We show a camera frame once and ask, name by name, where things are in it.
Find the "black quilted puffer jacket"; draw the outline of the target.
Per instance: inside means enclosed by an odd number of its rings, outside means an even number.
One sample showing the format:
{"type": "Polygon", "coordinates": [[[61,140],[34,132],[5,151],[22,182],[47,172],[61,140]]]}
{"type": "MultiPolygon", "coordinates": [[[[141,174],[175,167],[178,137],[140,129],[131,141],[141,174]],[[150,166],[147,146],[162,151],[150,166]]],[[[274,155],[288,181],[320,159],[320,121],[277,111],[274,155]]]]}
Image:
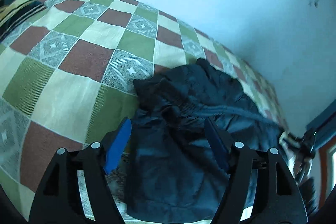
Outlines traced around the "black quilted puffer jacket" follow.
{"type": "Polygon", "coordinates": [[[229,177],[206,139],[207,117],[251,149],[279,147],[283,129],[259,113],[237,79],[207,60],[133,84],[139,107],[131,121],[124,201],[135,219],[190,223],[215,215],[229,177]]]}

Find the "checkered green brown bedspread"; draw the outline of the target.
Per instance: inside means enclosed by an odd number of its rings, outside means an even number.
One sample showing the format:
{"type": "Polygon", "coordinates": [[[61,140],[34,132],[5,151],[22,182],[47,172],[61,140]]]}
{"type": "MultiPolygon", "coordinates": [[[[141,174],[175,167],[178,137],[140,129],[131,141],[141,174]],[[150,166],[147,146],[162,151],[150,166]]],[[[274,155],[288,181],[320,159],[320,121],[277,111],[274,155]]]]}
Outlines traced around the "checkered green brown bedspread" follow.
{"type": "Polygon", "coordinates": [[[81,149],[137,108],[133,80],[202,57],[286,127],[272,85],[200,30],[135,0],[39,0],[1,42],[1,187],[28,219],[59,147],[81,149]]]}

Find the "striped gold black pillow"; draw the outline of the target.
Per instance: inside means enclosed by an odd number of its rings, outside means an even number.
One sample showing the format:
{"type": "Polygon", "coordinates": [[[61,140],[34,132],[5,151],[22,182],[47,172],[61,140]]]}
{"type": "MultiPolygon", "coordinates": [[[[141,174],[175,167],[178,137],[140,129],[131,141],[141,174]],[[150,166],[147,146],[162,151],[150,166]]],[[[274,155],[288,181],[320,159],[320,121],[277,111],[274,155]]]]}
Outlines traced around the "striped gold black pillow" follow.
{"type": "Polygon", "coordinates": [[[1,42],[29,17],[46,9],[39,0],[1,0],[1,42]]]}

